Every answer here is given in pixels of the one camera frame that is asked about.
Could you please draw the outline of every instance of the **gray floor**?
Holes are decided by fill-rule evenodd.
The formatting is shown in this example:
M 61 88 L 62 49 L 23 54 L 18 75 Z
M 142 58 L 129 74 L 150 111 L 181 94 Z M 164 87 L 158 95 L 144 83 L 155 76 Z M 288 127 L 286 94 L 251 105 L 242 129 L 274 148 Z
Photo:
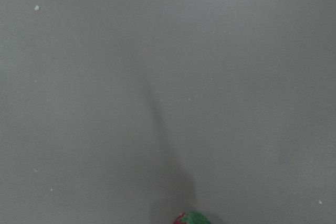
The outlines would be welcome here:
M 335 224 L 335 12 L 0 0 L 0 223 Z

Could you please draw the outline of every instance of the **red and green object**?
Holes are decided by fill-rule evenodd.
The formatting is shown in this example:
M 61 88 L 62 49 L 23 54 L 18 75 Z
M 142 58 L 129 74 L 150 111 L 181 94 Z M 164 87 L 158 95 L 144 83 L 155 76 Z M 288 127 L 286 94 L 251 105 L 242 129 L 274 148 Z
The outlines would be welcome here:
M 190 211 L 180 214 L 174 224 L 211 224 L 200 212 Z

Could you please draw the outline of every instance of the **gray surface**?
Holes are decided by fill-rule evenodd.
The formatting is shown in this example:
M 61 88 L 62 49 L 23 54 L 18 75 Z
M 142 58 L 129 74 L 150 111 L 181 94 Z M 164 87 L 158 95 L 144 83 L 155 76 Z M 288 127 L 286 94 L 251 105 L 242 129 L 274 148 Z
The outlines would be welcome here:
M 335 11 L 0 0 L 0 223 L 336 223 Z

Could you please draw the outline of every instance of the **gray tabletop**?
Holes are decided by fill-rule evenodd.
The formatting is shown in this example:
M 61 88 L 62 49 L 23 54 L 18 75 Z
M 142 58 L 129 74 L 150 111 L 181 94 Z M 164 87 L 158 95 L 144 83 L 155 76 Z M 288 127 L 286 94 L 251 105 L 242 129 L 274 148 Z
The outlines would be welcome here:
M 336 223 L 336 0 L 0 0 L 0 223 Z

